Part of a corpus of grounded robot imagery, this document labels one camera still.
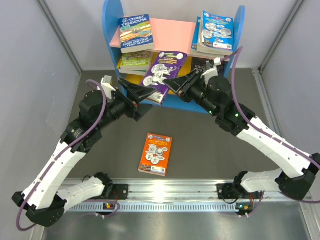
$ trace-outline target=shiny metal floor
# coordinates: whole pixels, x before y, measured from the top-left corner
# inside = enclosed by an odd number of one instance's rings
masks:
[[[68,223],[82,213],[67,213],[44,233],[43,240],[308,240],[300,206],[264,203],[252,217],[231,213],[118,213]],[[59,235],[52,232],[61,231]]]
[[[91,90],[85,81],[100,81],[114,71],[85,71],[70,119],[78,116],[79,102]],[[239,101],[263,121],[266,117],[251,69],[237,69]],[[241,171],[269,171],[277,166],[247,143],[221,130],[209,114],[154,107],[139,122],[122,117],[102,132],[103,138],[71,171],[70,178],[97,172],[117,179],[156,179],[138,172],[147,133],[173,137],[167,179],[233,179]]]

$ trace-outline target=black wire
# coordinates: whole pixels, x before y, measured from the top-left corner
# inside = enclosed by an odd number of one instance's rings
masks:
[[[235,204],[235,203],[239,200],[239,198],[237,197],[234,201],[232,201],[232,202],[227,202],[222,194],[220,195],[220,197],[222,198],[222,200],[223,200],[226,204]]]
[[[86,180],[86,178],[91,178],[91,176],[89,176],[89,175],[84,176],[84,178],[82,179],[82,182],[84,182]]]

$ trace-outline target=gray mat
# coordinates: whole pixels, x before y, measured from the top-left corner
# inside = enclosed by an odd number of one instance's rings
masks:
[[[79,114],[78,104],[91,90],[85,81],[101,81],[114,71],[85,71],[75,97],[70,120]],[[265,123],[266,117],[251,69],[238,69],[239,101]],[[102,131],[103,138],[71,171],[70,178],[97,172],[121,179],[163,179],[138,172],[147,133],[173,137],[167,179],[233,179],[241,171],[261,172],[277,168],[255,148],[221,130],[209,114],[155,106],[139,122],[123,116]]]

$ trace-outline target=green book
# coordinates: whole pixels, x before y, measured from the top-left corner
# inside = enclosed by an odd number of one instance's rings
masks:
[[[119,68],[122,70],[148,71],[153,53],[150,51],[137,51],[124,53],[121,57]]]

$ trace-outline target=blue shelf side panel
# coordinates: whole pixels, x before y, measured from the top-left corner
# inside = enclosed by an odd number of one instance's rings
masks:
[[[246,8],[245,6],[240,6],[238,11],[236,12],[234,22],[233,22],[233,31],[234,31],[234,38],[233,38],[233,49],[236,51],[239,47],[242,31],[244,29],[245,24],[245,16],[246,16]],[[224,67],[224,74],[225,78],[228,77],[230,68],[234,61],[234,57],[230,59],[230,62]]]
[[[119,27],[119,19],[124,16],[124,10],[120,0],[105,0],[102,11],[102,28],[118,78],[120,77],[120,73],[117,69],[117,65],[121,58],[121,49],[111,47],[110,43]]]

